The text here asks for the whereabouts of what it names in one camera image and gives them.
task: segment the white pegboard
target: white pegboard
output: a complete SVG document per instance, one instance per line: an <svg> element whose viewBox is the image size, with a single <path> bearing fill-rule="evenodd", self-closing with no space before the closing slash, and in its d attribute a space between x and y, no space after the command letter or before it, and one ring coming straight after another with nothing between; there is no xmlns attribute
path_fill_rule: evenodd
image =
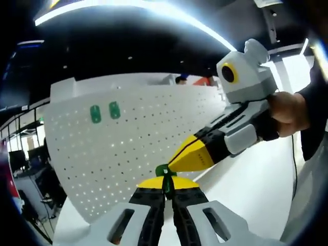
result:
<svg viewBox="0 0 328 246"><path fill-rule="evenodd" d="M109 103L121 116L112 119ZM94 124L90 107L98 105ZM45 112L49 153L73 205L92 222L128 201L142 180L155 176L182 141L224 110L217 88L147 86L50 103ZM201 172L181 173L196 178Z"/></svg>

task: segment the black sleeve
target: black sleeve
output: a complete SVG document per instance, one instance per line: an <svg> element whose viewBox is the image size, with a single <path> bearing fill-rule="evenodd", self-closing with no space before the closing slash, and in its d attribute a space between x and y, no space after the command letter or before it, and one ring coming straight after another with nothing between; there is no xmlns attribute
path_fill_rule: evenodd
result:
<svg viewBox="0 0 328 246"><path fill-rule="evenodd" d="M310 71L310 77L311 83L299 92L305 99L310 119L310 128L301 131L305 160L309 160L315 154L322 141L328 113L328 85L317 61Z"/></svg>

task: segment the black ceiling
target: black ceiling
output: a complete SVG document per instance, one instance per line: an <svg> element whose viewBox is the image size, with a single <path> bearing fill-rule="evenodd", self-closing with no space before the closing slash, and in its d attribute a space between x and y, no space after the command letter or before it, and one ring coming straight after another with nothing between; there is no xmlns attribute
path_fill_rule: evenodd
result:
<svg viewBox="0 0 328 246"><path fill-rule="evenodd" d="M8 6L8 20L13 24L7 31L12 35L2 46L0 69L4 71L14 51L20 52L16 47L19 41L45 40L40 48L33 50L38 58L31 61L33 77L26 79L30 103L48 97L52 83L71 76L80 80L134 72L215 75L216 63L229 52L216 39L189 24L135 7L84 8L35 27L32 17L42 1L27 2L20 8L14 4ZM59 1L56 8L66 2ZM306 35L284 5L270 6L263 11L252 0L170 2L219 33L238 50L243 50L249 38L259 40L271 50L302 43ZM273 31L268 29L265 12L269 13L279 43L270 38Z"/></svg>

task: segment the white table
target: white table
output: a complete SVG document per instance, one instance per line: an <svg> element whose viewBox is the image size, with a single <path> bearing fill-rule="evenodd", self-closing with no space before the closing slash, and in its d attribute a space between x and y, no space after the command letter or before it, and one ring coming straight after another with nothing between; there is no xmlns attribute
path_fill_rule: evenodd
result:
<svg viewBox="0 0 328 246"><path fill-rule="evenodd" d="M251 232L280 239L292 203L292 158L290 138L261 142L233 159L222 161L198 182L209 200L218 200L243 217ZM162 246L180 245L169 206L167 202L159 242ZM59 215L54 243L78 241L90 226L67 198Z"/></svg>

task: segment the ceiling light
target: ceiling light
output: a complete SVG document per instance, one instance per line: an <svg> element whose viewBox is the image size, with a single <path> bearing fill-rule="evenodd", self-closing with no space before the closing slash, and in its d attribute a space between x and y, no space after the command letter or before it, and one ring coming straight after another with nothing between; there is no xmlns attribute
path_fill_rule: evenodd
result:
<svg viewBox="0 0 328 246"><path fill-rule="evenodd" d="M213 31L211 28L205 26L203 23L195 19L194 17L184 13L180 9L174 7L173 5L170 5L165 2L150 2L150 1L143 1L143 0L83 0L71 4L67 4L65 6L62 6L60 8L57 8L53 11L50 11L46 13L45 15L41 16L40 18L35 20L35 25L38 26L42 24L43 22L46 22L56 16L59 16L61 14L76 10L76 9L82 9L92 6L132 6L132 7L139 7L144 8L150 11L153 11L159 15L164 15L169 18L175 18L180 21L183 21L185 23L188 23L201 31L207 33L212 38L218 40L220 43L222 43L224 46L226 46L231 51L236 51L236 48L234 48L227 40L225 40L222 36L220 36L218 33Z"/></svg>
<svg viewBox="0 0 328 246"><path fill-rule="evenodd" d="M301 53L299 53L300 55L304 54L304 51L306 50L306 47L308 46L308 44L309 44L309 39L306 38L305 41L304 41L304 45L303 45L303 48L301 50Z"/></svg>

